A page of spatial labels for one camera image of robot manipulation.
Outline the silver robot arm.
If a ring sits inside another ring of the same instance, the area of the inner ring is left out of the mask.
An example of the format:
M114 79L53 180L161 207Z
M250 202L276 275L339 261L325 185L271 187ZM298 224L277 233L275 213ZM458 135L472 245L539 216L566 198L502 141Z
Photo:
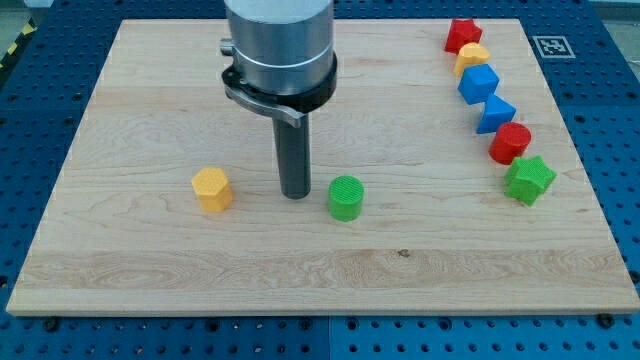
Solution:
M330 0L225 0L237 71L270 94L309 91L333 68Z

